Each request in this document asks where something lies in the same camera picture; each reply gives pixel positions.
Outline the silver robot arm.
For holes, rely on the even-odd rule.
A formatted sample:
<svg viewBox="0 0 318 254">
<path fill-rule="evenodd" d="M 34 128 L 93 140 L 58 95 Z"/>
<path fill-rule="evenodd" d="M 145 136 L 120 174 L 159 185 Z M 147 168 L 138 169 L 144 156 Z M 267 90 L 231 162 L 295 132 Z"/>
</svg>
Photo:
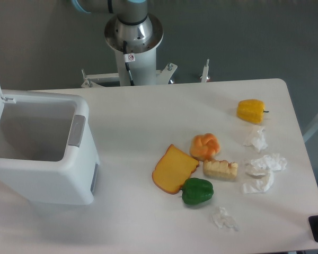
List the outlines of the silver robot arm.
<svg viewBox="0 0 318 254">
<path fill-rule="evenodd" d="M 148 17 L 147 1 L 73 0 L 71 3 L 78 11 L 86 14 L 114 14 L 123 24 L 126 25 L 140 24 Z"/>
</svg>

